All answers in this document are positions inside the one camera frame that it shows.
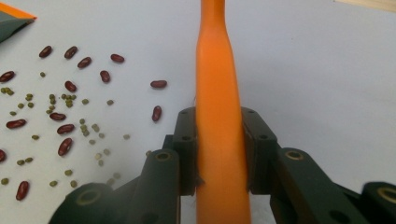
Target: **dark red bean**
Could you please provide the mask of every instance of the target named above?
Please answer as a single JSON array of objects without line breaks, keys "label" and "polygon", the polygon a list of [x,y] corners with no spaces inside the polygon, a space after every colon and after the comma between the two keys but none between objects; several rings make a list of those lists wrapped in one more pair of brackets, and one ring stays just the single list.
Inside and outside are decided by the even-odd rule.
[{"label": "dark red bean", "polygon": [[119,54],[112,54],[110,56],[110,58],[115,63],[123,63],[125,61],[125,59],[122,56],[120,56]]},{"label": "dark red bean", "polygon": [[26,124],[26,120],[25,119],[17,119],[17,120],[12,120],[7,122],[7,127],[9,129],[16,129],[16,128],[20,128],[22,126],[24,126]]},{"label": "dark red bean", "polygon": [[52,113],[49,115],[49,117],[53,120],[64,120],[66,119],[66,115],[64,114],[58,114],[58,113]]},{"label": "dark red bean", "polygon": [[78,68],[85,68],[88,65],[90,65],[92,62],[92,59],[90,57],[86,57],[83,60],[81,60],[81,62],[78,63],[77,67]]},{"label": "dark red bean", "polygon": [[102,81],[105,83],[108,83],[110,81],[110,74],[106,70],[100,72],[100,77],[102,78]]},{"label": "dark red bean", "polygon": [[69,152],[70,147],[72,146],[72,144],[73,144],[73,140],[71,138],[64,139],[62,141],[61,145],[59,146],[58,155],[59,156],[66,155]]},{"label": "dark red bean", "polygon": [[160,106],[156,105],[154,107],[154,109],[152,110],[152,116],[151,116],[152,120],[154,120],[154,121],[159,120],[161,118],[162,112],[163,112],[163,109]]},{"label": "dark red bean", "polygon": [[0,149],[0,162],[5,161],[7,158],[7,154],[3,149]]},{"label": "dark red bean", "polygon": [[41,52],[38,54],[38,56],[40,58],[47,58],[51,52],[52,52],[52,47],[46,46],[45,48],[43,48],[43,50],[41,50]]},{"label": "dark red bean", "polygon": [[4,73],[2,76],[0,76],[0,82],[8,82],[12,78],[14,78],[15,73],[13,71],[8,71]]},{"label": "dark red bean", "polygon": [[155,80],[155,81],[152,81],[149,85],[152,88],[161,89],[161,88],[165,88],[167,84],[168,84],[168,82],[165,80]]},{"label": "dark red bean", "polygon": [[22,181],[20,183],[20,186],[18,187],[17,196],[16,196],[17,200],[18,201],[23,200],[28,192],[29,192],[29,182]]},{"label": "dark red bean", "polygon": [[62,125],[61,127],[58,128],[58,131],[56,131],[58,134],[64,134],[64,133],[71,133],[73,132],[75,126],[73,124],[65,124]]},{"label": "dark red bean", "polygon": [[66,53],[64,54],[64,57],[66,59],[71,59],[77,53],[77,51],[78,51],[78,48],[76,46],[73,46],[66,51]]},{"label": "dark red bean", "polygon": [[68,91],[71,91],[71,92],[77,91],[76,85],[73,84],[73,82],[71,82],[71,81],[66,81],[64,83],[64,86],[67,88]]}]

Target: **screw hole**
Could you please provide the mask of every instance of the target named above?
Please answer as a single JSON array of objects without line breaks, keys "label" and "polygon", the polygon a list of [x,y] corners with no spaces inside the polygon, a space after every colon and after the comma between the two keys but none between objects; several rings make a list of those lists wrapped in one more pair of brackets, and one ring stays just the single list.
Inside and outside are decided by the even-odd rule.
[{"label": "screw hole", "polygon": [[154,224],[158,220],[158,215],[153,214],[153,213],[147,213],[142,216],[142,222],[143,224]]},{"label": "screw hole", "polygon": [[163,153],[157,154],[155,156],[155,158],[157,159],[157,161],[167,161],[171,158],[171,154],[169,154],[167,152],[163,152]]},{"label": "screw hole", "polygon": [[379,196],[381,196],[383,199],[387,200],[390,203],[396,203],[396,189],[392,188],[379,188],[377,190]]},{"label": "screw hole", "polygon": [[80,206],[94,203],[100,199],[102,193],[98,189],[87,189],[78,195],[76,204]]},{"label": "screw hole", "polygon": [[298,152],[298,151],[288,151],[288,152],[285,153],[285,155],[286,155],[289,159],[294,160],[294,161],[301,161],[301,160],[304,159],[303,154],[301,154],[301,153]]},{"label": "screw hole", "polygon": [[332,219],[334,219],[335,221],[337,221],[339,223],[343,223],[343,224],[350,223],[349,217],[347,215],[345,215],[344,213],[337,211],[337,210],[330,211],[330,217],[332,217]]}]

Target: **kidney bean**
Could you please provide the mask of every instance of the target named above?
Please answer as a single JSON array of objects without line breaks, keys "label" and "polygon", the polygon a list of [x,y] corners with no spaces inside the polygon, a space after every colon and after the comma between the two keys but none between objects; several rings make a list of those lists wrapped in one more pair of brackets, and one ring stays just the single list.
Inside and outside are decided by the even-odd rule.
[{"label": "kidney bean", "polygon": [[100,77],[102,78],[102,81],[105,83],[108,83],[110,81],[110,74],[106,70],[100,72]]},{"label": "kidney bean", "polygon": [[18,187],[17,196],[16,196],[17,200],[18,201],[23,200],[28,192],[29,192],[29,182],[22,181],[20,183],[20,186]]},{"label": "kidney bean", "polygon": [[53,120],[64,120],[66,119],[66,115],[64,114],[58,114],[58,113],[52,113],[49,115],[49,117]]},{"label": "kidney bean", "polygon": [[8,82],[12,78],[14,78],[15,73],[13,71],[8,71],[4,73],[2,76],[0,76],[0,82]]},{"label": "kidney bean", "polygon": [[77,91],[76,85],[73,84],[73,82],[71,82],[71,81],[66,81],[64,83],[64,86],[67,88],[68,91],[71,91],[71,92]]},{"label": "kidney bean", "polygon": [[6,126],[9,129],[16,129],[16,128],[24,126],[25,124],[26,124],[25,119],[17,119],[17,120],[12,120],[12,121],[7,122]]},{"label": "kidney bean", "polygon": [[159,120],[161,118],[162,112],[163,112],[163,109],[160,106],[156,105],[154,107],[154,109],[152,110],[152,116],[151,116],[152,120],[153,121]]},{"label": "kidney bean", "polygon": [[112,54],[110,56],[110,58],[115,63],[123,63],[125,61],[125,59],[122,56],[120,56],[119,54]]},{"label": "kidney bean", "polygon": [[5,161],[7,158],[7,154],[3,149],[0,149],[0,162]]},{"label": "kidney bean", "polygon": [[152,81],[149,85],[152,88],[161,89],[161,88],[165,88],[167,84],[168,84],[168,82],[165,80],[155,80],[155,81]]},{"label": "kidney bean", "polygon": [[64,57],[66,59],[71,59],[77,53],[77,51],[78,51],[78,48],[76,46],[73,46],[66,51],[66,53],[64,54]]},{"label": "kidney bean", "polygon": [[59,156],[66,155],[69,152],[70,147],[72,146],[72,144],[73,144],[73,140],[71,138],[64,139],[62,141],[61,145],[59,146],[58,155]]},{"label": "kidney bean", "polygon": [[92,62],[92,59],[90,57],[86,57],[83,60],[81,60],[81,62],[78,63],[77,67],[78,68],[85,68],[88,65],[90,65]]},{"label": "kidney bean", "polygon": [[65,124],[58,128],[57,133],[58,134],[70,133],[73,132],[74,128],[75,126],[73,124]]},{"label": "kidney bean", "polygon": [[46,46],[41,50],[41,52],[38,54],[40,58],[47,58],[50,54],[52,53],[52,47],[51,46]]}]

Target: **orange edge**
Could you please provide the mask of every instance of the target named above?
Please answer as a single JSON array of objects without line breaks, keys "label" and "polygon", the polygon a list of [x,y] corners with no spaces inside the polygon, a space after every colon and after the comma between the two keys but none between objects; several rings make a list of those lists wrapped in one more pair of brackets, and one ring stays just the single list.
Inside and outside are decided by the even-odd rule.
[{"label": "orange edge", "polygon": [[15,8],[15,7],[11,7],[4,3],[0,3],[0,11],[3,11],[5,13],[7,13],[8,15],[13,16],[18,19],[34,19],[35,20],[37,18],[37,16],[34,16],[27,12],[24,12],[20,9]]}]

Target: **orange utensil handle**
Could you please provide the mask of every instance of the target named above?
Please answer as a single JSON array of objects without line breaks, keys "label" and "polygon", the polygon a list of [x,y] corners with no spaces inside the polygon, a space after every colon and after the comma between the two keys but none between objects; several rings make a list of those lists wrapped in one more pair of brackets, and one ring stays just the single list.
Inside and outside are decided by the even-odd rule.
[{"label": "orange utensil handle", "polygon": [[224,0],[202,0],[197,45],[197,223],[250,223],[248,171]]}]

